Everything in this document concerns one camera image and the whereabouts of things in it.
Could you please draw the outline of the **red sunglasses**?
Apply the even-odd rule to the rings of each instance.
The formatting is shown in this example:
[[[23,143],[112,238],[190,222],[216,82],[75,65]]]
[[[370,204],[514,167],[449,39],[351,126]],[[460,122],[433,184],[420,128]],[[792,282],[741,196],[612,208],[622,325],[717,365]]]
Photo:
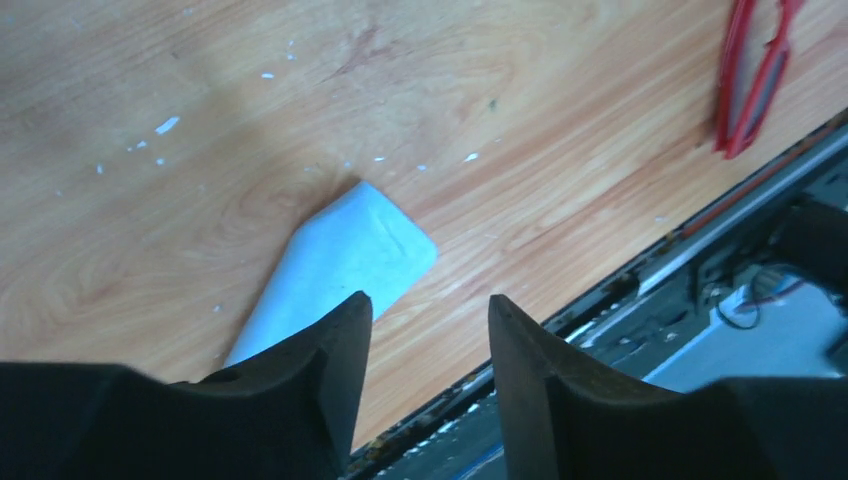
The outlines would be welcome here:
[[[802,1],[760,1],[731,7],[717,80],[714,150],[738,157],[758,138],[792,56],[790,34]]]

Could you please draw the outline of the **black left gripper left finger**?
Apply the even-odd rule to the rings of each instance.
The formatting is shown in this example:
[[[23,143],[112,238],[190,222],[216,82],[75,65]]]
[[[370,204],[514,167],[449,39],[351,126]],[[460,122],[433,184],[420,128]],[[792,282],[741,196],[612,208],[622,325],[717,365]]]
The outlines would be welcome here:
[[[315,324],[203,380],[125,365],[5,362],[5,479],[338,479],[372,332],[357,292]]]

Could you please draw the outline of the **light blue cleaning cloth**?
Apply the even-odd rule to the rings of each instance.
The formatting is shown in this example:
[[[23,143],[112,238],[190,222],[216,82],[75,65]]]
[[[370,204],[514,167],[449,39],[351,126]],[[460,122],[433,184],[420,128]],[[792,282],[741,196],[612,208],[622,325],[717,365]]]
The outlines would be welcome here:
[[[224,364],[244,361],[362,291],[379,318],[435,264],[436,243],[386,195],[356,184],[289,239]]]

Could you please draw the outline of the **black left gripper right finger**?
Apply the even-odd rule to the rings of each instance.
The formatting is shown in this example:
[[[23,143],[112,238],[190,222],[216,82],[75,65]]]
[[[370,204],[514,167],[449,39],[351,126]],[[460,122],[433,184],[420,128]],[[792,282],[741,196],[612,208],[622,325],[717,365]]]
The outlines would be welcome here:
[[[690,393],[626,375],[507,296],[488,333],[511,479],[843,479],[843,379],[732,377]]]

